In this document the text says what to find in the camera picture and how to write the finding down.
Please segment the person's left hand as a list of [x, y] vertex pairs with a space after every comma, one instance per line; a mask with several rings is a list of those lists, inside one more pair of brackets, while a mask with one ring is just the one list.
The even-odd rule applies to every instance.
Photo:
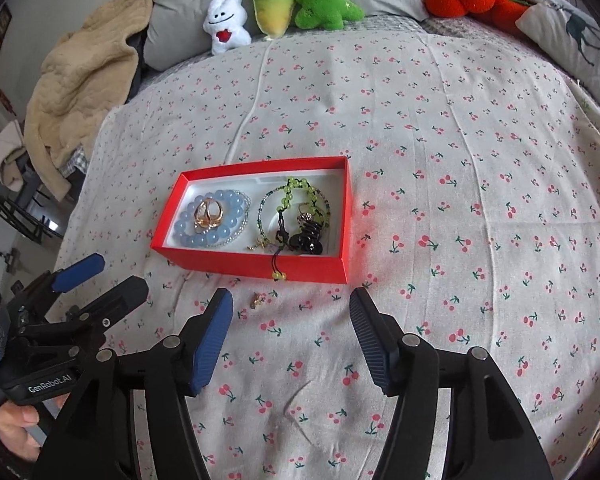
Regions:
[[27, 432], [38, 426], [40, 414], [32, 405], [17, 405], [10, 401], [0, 407], [0, 441], [12, 454], [25, 462], [34, 463], [41, 445]]

